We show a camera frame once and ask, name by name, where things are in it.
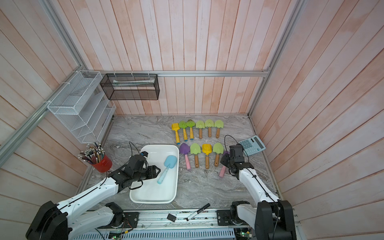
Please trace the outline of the green shovel orange handle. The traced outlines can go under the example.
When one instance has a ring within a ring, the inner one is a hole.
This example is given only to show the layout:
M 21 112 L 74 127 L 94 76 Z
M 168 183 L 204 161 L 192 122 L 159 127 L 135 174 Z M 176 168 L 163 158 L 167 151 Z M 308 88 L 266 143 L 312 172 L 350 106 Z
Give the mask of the green shovel orange handle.
M 194 140 L 195 137 L 194 137 L 194 131 L 193 131 L 193 127 L 196 125 L 196 123 L 193 121 L 193 120 L 188 120 L 187 121 L 187 127 L 190 129 L 190 140 Z

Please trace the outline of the purple shovel pink handle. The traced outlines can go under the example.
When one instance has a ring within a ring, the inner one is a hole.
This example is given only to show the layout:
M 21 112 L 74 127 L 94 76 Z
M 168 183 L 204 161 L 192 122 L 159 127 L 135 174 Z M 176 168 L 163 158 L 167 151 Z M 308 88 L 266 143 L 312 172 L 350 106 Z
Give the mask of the purple shovel pink handle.
M 225 159 L 226 157 L 229 156 L 229 152 L 228 151 L 224 151 L 223 155 L 222 155 L 222 159 Z M 222 168 L 221 168 L 221 171 L 219 173 L 219 177 L 222 179 L 225 175 L 225 172 L 226 172 L 226 169 L 227 167 L 223 164 Z

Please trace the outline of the white plastic storage box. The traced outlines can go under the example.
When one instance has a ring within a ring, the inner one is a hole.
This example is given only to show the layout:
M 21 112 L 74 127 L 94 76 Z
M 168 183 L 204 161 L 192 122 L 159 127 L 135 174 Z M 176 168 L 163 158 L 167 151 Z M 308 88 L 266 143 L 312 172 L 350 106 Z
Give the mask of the white plastic storage box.
M 178 177 L 179 177 L 179 148 L 175 145 L 146 145 L 141 149 L 148 153 L 149 166 L 155 165 L 163 173 L 167 166 L 165 165 L 168 156 L 176 157 L 176 164 L 169 169 L 163 182 L 157 181 L 161 176 L 155 179 L 144 180 L 143 185 L 140 182 L 132 183 L 130 199 L 138 204 L 168 204 L 171 203 L 177 195 Z

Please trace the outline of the green trowel wooden handle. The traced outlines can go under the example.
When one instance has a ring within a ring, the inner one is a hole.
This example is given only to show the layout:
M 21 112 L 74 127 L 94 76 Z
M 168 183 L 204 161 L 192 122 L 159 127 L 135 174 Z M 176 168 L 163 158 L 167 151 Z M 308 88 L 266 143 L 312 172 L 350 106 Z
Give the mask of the green trowel wooden handle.
M 215 157 L 215 167 L 219 166 L 219 160 L 220 160 L 220 155 L 224 153 L 224 147 L 221 143 L 215 143 L 213 147 L 213 152 L 216 154 Z

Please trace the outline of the green shovel yellow handle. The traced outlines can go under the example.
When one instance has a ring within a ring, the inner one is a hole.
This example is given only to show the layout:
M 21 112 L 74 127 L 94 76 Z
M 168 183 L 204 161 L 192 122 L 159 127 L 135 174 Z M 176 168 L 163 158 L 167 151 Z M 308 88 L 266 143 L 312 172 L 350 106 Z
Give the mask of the green shovel yellow handle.
M 184 141 L 187 142 L 188 141 L 188 136 L 187 136 L 187 132 L 186 132 L 187 123 L 185 121 L 180 121 L 179 127 L 181 129 L 183 129 L 183 138 L 184 138 Z

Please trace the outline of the large green shovel blade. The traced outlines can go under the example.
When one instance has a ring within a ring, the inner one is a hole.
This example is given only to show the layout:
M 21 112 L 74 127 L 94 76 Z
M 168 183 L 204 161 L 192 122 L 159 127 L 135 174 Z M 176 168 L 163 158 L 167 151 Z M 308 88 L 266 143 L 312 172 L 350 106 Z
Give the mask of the large green shovel blade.
M 191 144 L 190 146 L 190 152 L 192 155 L 194 155 L 195 157 L 195 167 L 196 168 L 199 168 L 200 167 L 200 164 L 199 164 L 199 156 L 198 154 L 201 153 L 201 147 L 200 145 L 198 145 L 197 143 L 193 143 Z

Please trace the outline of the yellow square shovel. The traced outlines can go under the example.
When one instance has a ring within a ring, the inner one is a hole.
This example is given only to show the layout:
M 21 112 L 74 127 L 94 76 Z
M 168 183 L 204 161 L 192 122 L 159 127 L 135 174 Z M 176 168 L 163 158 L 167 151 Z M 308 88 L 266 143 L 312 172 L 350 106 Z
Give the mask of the yellow square shovel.
M 179 145 L 181 142 L 180 142 L 180 137 L 179 137 L 179 124 L 178 123 L 174 123 L 172 124 L 172 130 L 175 132 L 175 138 L 176 138 L 176 144 Z

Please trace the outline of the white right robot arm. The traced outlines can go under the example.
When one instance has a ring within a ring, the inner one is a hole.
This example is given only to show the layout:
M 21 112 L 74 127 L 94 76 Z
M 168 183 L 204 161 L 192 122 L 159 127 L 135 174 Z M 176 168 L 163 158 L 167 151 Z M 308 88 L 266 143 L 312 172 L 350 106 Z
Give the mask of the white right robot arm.
M 231 221 L 235 225 L 247 224 L 255 231 L 256 240 L 295 240 L 297 238 L 293 207 L 272 193 L 257 176 L 253 165 L 245 161 L 241 144 L 231 145 L 222 156 L 221 163 L 228 168 L 248 190 L 257 207 L 247 201 L 233 202 Z

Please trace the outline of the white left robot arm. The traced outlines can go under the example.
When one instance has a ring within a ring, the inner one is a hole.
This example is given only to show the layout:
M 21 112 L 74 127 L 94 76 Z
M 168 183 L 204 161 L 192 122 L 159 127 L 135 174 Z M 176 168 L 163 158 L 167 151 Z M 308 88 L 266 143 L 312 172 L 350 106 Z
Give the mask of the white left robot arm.
M 131 156 L 99 183 L 78 195 L 54 204 L 43 204 L 26 232 L 28 240 L 72 240 L 84 233 L 103 226 L 121 228 L 125 214 L 116 203 L 108 203 L 97 211 L 89 209 L 124 189 L 132 189 L 135 182 L 157 178 L 161 169 L 150 166 L 148 154 Z

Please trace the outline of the green shovel wooden handle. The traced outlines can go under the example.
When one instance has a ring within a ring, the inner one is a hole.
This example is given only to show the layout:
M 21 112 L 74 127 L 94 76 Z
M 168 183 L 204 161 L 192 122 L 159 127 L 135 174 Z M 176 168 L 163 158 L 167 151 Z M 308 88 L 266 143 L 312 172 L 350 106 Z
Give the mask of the green shovel wooden handle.
M 199 139 L 203 138 L 203 129 L 205 128 L 205 122 L 204 121 L 197 121 L 196 122 L 196 128 L 199 129 Z
M 218 139 L 220 137 L 220 131 L 224 127 L 224 122 L 222 120 L 216 120 L 214 122 L 214 127 L 217 128 L 216 138 Z
M 214 121 L 211 119 L 208 119 L 205 121 L 205 127 L 208 129 L 208 136 L 209 138 L 212 137 L 212 127 L 214 127 Z

